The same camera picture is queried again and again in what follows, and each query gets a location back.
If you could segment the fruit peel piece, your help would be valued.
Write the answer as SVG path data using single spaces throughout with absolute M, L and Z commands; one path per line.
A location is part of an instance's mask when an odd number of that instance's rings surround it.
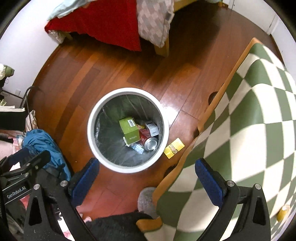
M 279 212 L 276 215 L 276 220 L 278 222 L 283 222 L 287 219 L 288 215 L 290 213 L 290 206 L 289 205 L 284 205 Z

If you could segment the yellow cigarette pack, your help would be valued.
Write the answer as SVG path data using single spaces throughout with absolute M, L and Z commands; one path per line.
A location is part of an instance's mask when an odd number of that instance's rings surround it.
M 179 138 L 176 138 L 172 143 L 170 143 L 164 149 L 164 154 L 168 159 L 170 159 L 173 156 L 175 156 L 184 147 L 185 147 L 185 145 L 183 144 L 183 142 Z

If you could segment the blue red milk carton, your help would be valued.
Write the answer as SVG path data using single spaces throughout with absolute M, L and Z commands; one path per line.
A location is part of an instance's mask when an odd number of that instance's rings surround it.
M 130 147 L 141 155 L 144 153 L 144 148 L 141 144 L 133 143 L 130 145 Z

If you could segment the green white box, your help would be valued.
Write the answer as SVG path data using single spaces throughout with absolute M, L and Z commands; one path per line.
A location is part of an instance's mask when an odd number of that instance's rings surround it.
M 119 125 L 128 145 L 136 143 L 140 140 L 139 129 L 133 118 L 123 118 L 119 121 Z

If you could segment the red soda can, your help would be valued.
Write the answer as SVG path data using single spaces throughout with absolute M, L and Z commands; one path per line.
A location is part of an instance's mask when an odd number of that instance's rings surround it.
M 144 128 L 140 129 L 139 136 L 140 136 L 139 141 L 146 151 L 153 151 L 156 149 L 158 145 L 158 139 L 155 137 L 152 137 L 149 130 Z

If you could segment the pink white box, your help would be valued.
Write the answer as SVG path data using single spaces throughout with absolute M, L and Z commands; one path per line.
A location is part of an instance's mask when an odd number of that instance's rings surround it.
M 146 121 L 145 127 L 149 131 L 151 137 L 155 137 L 159 135 L 158 126 L 153 121 Z

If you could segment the yellow snack bag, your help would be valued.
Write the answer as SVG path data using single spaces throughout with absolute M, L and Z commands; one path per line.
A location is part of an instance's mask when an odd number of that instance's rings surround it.
M 140 124 L 137 124 L 137 128 L 138 128 L 139 130 L 141 130 L 141 129 L 145 129 L 145 126 L 140 125 Z

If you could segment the white round trash bin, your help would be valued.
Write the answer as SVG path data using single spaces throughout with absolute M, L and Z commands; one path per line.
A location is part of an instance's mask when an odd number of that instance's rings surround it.
M 137 88 L 120 88 L 102 97 L 87 124 L 90 149 L 102 165 L 118 173 L 137 173 L 162 155 L 169 124 L 160 102 Z

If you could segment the blue jacket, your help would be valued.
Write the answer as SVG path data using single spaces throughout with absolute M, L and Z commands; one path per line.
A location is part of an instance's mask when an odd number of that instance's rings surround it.
M 41 129 L 34 129 L 26 133 L 26 136 L 22 143 L 22 148 L 28 148 L 29 153 L 37 155 L 43 151 L 49 151 L 51 160 L 45 166 L 45 168 L 53 167 L 58 169 L 61 165 L 62 174 L 65 176 L 65 180 L 70 181 L 71 172 L 66 164 L 63 154 L 52 137 Z

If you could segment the green white checkered tablecloth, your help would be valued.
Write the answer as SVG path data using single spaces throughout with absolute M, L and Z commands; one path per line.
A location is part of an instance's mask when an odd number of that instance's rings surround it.
M 195 173 L 195 161 L 204 158 L 224 179 L 262 187 L 270 240 L 279 240 L 289 221 L 277 214 L 285 205 L 289 218 L 295 214 L 295 81 L 270 49 L 251 41 L 198 129 L 153 193 L 158 218 L 137 222 L 145 239 L 201 236 L 218 211 Z

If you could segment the grey pink slipper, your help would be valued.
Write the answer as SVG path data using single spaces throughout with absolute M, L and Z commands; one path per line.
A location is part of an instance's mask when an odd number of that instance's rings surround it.
M 156 206 L 152 201 L 152 195 L 155 189 L 155 187 L 144 188 L 139 193 L 139 197 L 137 200 L 138 211 L 149 215 L 152 219 L 158 218 Z

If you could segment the light blue duvet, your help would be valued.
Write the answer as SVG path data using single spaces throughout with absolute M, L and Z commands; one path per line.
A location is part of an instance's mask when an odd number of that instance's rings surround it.
M 57 5 L 48 17 L 48 21 L 54 18 L 62 18 L 76 9 L 91 3 L 92 0 L 66 0 Z

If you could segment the red bed sheet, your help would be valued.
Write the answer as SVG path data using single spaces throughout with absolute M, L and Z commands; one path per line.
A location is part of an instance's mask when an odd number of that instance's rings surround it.
M 53 18 L 45 31 L 88 34 L 107 44 L 141 51 L 136 1 L 93 1 L 62 18 Z

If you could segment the checkered grey pink blanket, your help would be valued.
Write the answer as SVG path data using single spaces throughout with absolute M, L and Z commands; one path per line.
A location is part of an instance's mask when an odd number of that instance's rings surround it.
M 174 17 L 174 1 L 137 0 L 137 22 L 140 37 L 162 48 Z

